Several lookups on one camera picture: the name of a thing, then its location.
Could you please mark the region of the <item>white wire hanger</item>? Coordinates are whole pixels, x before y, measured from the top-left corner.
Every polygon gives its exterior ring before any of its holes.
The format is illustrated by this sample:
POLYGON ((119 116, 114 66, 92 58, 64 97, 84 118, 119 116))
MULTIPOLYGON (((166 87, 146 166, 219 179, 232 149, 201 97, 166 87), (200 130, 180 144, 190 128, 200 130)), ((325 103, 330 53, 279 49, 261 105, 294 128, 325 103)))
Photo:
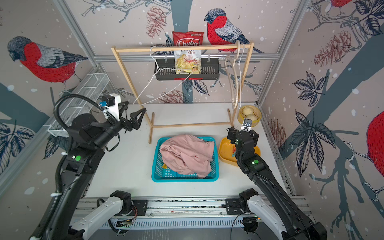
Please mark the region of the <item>white wire hanger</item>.
POLYGON ((237 64, 238 64, 238 69, 239 69, 239 75, 238 75, 239 101, 241 101, 241 80, 242 80, 242 73, 243 73, 241 70, 241 61, 242 61, 242 57, 244 55, 244 52, 245 52, 245 44, 241 43, 239 50, 238 50, 239 56, 237 57, 237 64))

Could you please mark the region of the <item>wooden clothes rack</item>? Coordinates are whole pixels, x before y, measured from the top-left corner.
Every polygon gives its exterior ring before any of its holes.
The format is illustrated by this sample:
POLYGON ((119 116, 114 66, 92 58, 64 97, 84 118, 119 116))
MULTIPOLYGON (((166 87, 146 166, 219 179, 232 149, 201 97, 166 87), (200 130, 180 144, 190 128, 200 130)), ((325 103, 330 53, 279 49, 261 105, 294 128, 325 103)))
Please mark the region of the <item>wooden clothes rack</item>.
MULTIPOLYGON (((245 78, 247 75, 247 71, 249 68, 251 56, 253 54, 253 48, 255 46, 255 43, 251 41, 249 44, 245 44, 245 49, 248 49, 247 57, 245 61, 244 68, 242 70, 242 80, 241 80, 241 94, 245 82, 245 78)), ((112 47, 112 53, 119 64, 131 90, 134 93, 134 96, 136 97, 136 102, 138 102, 140 108, 144 108, 144 103, 140 100, 140 94, 138 94, 134 83, 128 73, 128 70, 126 69, 125 64, 123 63, 121 53, 148 53, 150 57, 152 57, 152 51, 155 52, 161 52, 161 51, 179 51, 179 50, 214 50, 214 49, 236 49, 237 45, 205 45, 205 46, 196 46, 196 47, 151 47, 151 48, 132 48, 132 49, 117 49, 116 47, 112 47)), ((230 120, 228 122, 212 122, 212 123, 198 123, 198 124, 175 124, 175 125, 155 125, 155 113, 152 113, 152 116, 149 117, 148 114, 145 114, 145 117, 149 123, 150 126, 150 133, 149 133, 149 144, 152 143, 153 139, 153 131, 154 129, 160 129, 160 128, 176 128, 176 127, 203 127, 203 126, 216 126, 216 125, 230 125, 232 126, 235 122, 235 118, 237 117, 238 108, 236 110, 227 110, 230 120)))

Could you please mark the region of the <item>pink-grey t-shirt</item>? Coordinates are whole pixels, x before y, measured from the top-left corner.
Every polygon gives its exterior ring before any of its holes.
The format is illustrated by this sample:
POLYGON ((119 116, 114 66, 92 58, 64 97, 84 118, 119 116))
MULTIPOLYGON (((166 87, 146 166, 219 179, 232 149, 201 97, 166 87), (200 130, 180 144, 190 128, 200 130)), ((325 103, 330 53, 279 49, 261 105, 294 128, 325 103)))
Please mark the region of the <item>pink-grey t-shirt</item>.
POLYGON ((193 135, 178 135, 160 146, 163 163, 180 175, 197 174, 205 178, 212 171, 215 142, 193 135))

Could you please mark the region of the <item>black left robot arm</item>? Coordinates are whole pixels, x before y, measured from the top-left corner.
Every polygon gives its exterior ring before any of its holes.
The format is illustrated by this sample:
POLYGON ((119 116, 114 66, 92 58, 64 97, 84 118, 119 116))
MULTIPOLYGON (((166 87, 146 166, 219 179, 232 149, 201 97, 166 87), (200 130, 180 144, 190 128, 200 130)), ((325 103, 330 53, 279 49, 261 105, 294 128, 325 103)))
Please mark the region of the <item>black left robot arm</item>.
POLYGON ((130 193, 114 191, 106 201, 97 201, 97 207, 85 218, 72 224, 71 220, 89 182, 109 151, 107 144, 118 137, 121 130, 132 131, 141 127, 146 109, 141 108, 129 117, 122 114, 128 102, 118 102, 116 95, 103 96, 103 103, 70 94, 60 98, 54 107, 59 125, 69 134, 68 151, 61 158, 55 173, 56 190, 40 223, 30 236, 31 240, 87 240, 105 222, 114 216, 139 215, 130 193), (60 115, 60 106, 68 99, 80 99, 102 111, 106 122, 100 123, 89 113, 77 116, 68 126, 60 115))

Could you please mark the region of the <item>black wall basket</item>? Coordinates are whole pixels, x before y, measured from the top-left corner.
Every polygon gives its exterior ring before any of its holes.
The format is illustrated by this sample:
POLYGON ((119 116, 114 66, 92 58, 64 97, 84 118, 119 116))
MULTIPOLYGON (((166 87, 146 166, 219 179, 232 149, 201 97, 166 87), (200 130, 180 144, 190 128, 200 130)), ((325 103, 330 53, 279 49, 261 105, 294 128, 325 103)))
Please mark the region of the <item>black wall basket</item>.
POLYGON ((189 75, 189 80, 217 80, 220 75, 218 59, 156 59, 156 63, 155 74, 158 81, 181 81, 189 75))

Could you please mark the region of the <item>yellow plastic tray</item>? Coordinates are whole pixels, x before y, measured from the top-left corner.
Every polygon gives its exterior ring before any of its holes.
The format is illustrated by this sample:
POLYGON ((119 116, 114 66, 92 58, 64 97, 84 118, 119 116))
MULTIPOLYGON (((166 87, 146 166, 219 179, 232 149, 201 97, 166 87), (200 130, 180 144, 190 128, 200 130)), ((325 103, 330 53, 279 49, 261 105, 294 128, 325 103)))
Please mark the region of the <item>yellow plastic tray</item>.
MULTIPOLYGON (((250 148, 243 148, 242 150, 246 153, 247 156, 251 154, 251 151, 247 151, 250 150, 250 148)), ((254 155, 256 154, 261 156, 261 150, 258 146, 254 147, 254 155)), ((239 167, 236 159, 236 145, 232 144, 231 140, 228 140, 227 138, 223 138, 221 140, 219 147, 219 158, 226 164, 239 167)))

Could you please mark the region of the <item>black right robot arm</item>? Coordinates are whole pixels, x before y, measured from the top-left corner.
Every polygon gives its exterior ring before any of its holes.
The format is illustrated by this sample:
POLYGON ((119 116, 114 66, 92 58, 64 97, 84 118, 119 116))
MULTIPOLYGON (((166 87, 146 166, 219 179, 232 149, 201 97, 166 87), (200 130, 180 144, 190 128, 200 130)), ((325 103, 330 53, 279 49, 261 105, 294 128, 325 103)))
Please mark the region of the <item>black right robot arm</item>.
POLYGON ((265 204, 256 190, 248 189, 239 194, 241 210, 261 218, 280 240, 327 239, 326 228, 304 214, 277 182, 268 164, 255 153, 259 135, 253 130, 240 131, 234 127, 227 131, 228 140, 236 148, 239 168, 270 202, 265 204))

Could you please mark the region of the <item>yellow bowl with buns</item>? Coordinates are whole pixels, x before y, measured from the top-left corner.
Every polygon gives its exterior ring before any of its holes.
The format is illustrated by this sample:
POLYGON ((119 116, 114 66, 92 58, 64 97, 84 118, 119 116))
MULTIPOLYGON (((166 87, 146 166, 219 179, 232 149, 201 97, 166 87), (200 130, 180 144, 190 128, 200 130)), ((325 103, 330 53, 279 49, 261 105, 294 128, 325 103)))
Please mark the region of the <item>yellow bowl with buns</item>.
POLYGON ((251 105, 242 106, 238 113, 238 122, 243 124, 244 119, 252 120, 252 127, 257 126, 261 118, 261 111, 257 107, 251 105))

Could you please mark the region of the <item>wooden ring hanger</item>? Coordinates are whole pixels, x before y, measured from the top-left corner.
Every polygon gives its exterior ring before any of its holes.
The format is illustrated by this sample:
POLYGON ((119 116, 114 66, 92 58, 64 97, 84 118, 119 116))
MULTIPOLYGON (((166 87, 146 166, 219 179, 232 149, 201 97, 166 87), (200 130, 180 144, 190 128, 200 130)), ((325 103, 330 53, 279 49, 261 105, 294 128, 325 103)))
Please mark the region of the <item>wooden ring hanger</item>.
POLYGON ((240 70, 240 64, 237 64, 237 60, 239 60, 240 56, 240 41, 236 40, 237 45, 237 54, 234 58, 230 57, 229 55, 225 58, 225 71, 227 74, 227 77, 229 79, 229 82, 231 85, 231 101, 232 101, 232 108, 233 110, 236 110, 239 105, 240 101, 240 85, 239 85, 239 76, 238 76, 238 70, 240 70))

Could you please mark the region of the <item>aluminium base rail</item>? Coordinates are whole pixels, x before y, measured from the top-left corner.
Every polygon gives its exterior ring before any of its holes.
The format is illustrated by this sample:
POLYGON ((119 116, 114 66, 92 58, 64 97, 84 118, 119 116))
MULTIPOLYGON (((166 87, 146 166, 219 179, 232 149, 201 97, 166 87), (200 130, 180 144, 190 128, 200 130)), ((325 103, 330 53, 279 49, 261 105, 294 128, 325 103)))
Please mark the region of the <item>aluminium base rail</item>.
POLYGON ((118 230, 148 231, 165 229, 241 228, 243 218, 231 197, 134 198, 138 213, 111 219, 118 230))

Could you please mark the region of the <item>red Chuba chips bag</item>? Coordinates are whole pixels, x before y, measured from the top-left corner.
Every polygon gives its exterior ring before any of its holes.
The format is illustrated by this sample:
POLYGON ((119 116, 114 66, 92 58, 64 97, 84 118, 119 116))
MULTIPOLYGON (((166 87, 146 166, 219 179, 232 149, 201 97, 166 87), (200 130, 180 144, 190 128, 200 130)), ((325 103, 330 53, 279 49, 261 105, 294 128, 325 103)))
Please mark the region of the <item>red Chuba chips bag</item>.
MULTIPOLYGON (((203 44, 203 32, 173 32, 175 47, 196 47, 203 44)), ((174 51, 176 74, 200 74, 201 50, 174 51)))

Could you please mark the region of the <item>teal plastic laundry basket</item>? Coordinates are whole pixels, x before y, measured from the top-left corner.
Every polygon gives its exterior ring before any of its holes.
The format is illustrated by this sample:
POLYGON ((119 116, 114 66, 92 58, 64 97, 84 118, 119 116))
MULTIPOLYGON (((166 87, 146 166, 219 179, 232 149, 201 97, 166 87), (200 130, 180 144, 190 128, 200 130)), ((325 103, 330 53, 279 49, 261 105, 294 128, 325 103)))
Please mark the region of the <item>teal plastic laundry basket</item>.
POLYGON ((204 142, 214 143, 214 151, 212 156, 211 172, 205 178, 199 178, 196 173, 191 175, 181 175, 169 168, 164 169, 163 158, 160 153, 161 145, 170 139, 170 137, 160 138, 157 142, 154 161, 152 166, 152 180, 155 183, 181 183, 181 182, 215 182, 219 178, 219 155, 216 146, 216 141, 212 137, 199 137, 204 142))

